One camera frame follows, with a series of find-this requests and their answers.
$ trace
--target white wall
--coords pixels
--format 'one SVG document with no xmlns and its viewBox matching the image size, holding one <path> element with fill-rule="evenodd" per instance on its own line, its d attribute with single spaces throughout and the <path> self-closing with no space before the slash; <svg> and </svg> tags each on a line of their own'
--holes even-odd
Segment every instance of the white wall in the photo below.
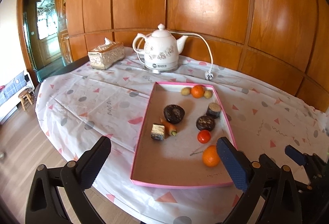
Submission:
<svg viewBox="0 0 329 224">
<path fill-rule="evenodd" d="M 17 0 L 0 3 L 0 85 L 26 69 L 17 27 Z"/>
</svg>

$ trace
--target pink tray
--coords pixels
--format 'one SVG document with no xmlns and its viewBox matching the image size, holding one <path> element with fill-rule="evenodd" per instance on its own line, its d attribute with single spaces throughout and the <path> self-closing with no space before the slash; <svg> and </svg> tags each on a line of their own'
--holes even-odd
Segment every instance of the pink tray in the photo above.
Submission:
<svg viewBox="0 0 329 224">
<path fill-rule="evenodd" d="M 236 147 L 226 113 L 216 90 L 211 85 L 203 85 L 213 91 L 211 99 L 182 96 L 184 87 L 194 83 L 157 82 L 154 84 L 146 114 L 141 127 L 130 179 L 136 185 L 157 188 L 207 188 L 228 186 L 232 180 L 222 162 L 214 168 L 202 162 L 202 152 L 215 145 L 220 137 L 226 136 Z M 199 130 L 195 126 L 198 117 L 205 114 L 208 104 L 217 102 L 222 107 L 220 118 L 211 132 L 212 138 L 206 144 L 197 140 Z M 163 109 L 169 104 L 177 104 L 185 110 L 182 122 L 177 124 L 177 136 L 168 136 L 164 141 L 151 138 L 153 123 L 159 123 Z"/>
</svg>

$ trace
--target wooden floor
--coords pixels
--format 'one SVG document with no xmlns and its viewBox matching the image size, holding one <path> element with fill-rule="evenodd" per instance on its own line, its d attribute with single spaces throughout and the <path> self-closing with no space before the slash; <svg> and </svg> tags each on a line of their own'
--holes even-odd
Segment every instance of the wooden floor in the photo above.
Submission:
<svg viewBox="0 0 329 224">
<path fill-rule="evenodd" d="M 25 223 L 25 209 L 36 167 L 62 167 L 65 161 L 39 127 L 34 106 L 22 107 L 0 126 L 0 150 L 7 154 L 0 162 L 0 196 L 20 223 Z M 63 188 L 63 203 L 71 222 L 80 223 Z M 137 220 L 122 211 L 93 187 L 86 190 L 91 203 L 110 224 L 136 224 Z"/>
</svg>

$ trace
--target kettle lid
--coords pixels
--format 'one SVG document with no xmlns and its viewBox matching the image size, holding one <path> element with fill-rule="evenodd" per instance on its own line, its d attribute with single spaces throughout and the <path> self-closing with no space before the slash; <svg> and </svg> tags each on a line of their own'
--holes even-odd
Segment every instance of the kettle lid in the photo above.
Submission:
<svg viewBox="0 0 329 224">
<path fill-rule="evenodd" d="M 158 25 L 158 29 L 152 32 L 152 37 L 163 38 L 171 36 L 171 33 L 165 29 L 166 27 L 163 24 Z"/>
</svg>

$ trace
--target wooden stool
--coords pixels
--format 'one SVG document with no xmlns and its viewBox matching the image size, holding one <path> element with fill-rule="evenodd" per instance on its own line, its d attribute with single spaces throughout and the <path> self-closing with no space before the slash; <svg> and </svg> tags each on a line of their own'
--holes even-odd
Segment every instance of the wooden stool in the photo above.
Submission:
<svg viewBox="0 0 329 224">
<path fill-rule="evenodd" d="M 23 110 L 26 111 L 26 108 L 25 108 L 25 101 L 24 101 L 24 98 L 27 98 L 30 102 L 30 104 L 33 104 L 32 102 L 32 97 L 31 95 L 29 94 L 29 89 L 25 89 L 23 90 L 20 94 L 19 94 L 19 98 L 21 99 L 21 104 L 22 104 L 22 107 L 23 107 Z"/>
</svg>

